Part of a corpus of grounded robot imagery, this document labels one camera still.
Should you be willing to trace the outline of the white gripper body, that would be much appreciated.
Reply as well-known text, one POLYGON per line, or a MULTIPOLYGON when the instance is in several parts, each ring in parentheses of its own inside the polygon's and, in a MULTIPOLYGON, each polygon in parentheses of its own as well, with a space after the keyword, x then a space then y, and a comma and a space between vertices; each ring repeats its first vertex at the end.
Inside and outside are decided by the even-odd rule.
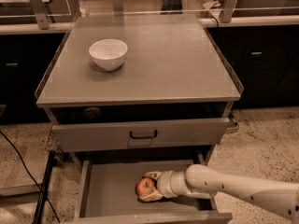
POLYGON ((165 198, 174 198, 187 193, 183 172, 164 171, 158 177, 157 189, 165 198))

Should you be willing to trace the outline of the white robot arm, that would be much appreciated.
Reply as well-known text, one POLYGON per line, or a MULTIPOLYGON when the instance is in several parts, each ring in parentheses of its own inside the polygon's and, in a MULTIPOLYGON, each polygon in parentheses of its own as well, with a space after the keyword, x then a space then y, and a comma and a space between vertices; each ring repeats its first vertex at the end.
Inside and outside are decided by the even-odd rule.
POLYGON ((144 203, 177 196, 208 199, 222 192, 284 217, 292 224, 299 222, 298 184, 228 175, 201 164, 193 164, 180 172, 147 172, 135 190, 144 203))

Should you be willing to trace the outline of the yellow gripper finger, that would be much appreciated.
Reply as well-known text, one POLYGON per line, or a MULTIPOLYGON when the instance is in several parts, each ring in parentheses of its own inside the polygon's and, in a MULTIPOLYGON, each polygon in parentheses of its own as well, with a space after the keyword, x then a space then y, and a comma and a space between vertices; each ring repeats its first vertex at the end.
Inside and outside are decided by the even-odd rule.
POLYGON ((139 199, 144 203, 156 202, 163 198, 163 195, 156 188, 151 188, 144 194, 139 196, 139 199))
POLYGON ((157 180, 161 174, 162 173, 160 171, 152 171, 152 172, 145 173, 144 177, 151 178, 153 180, 157 180))

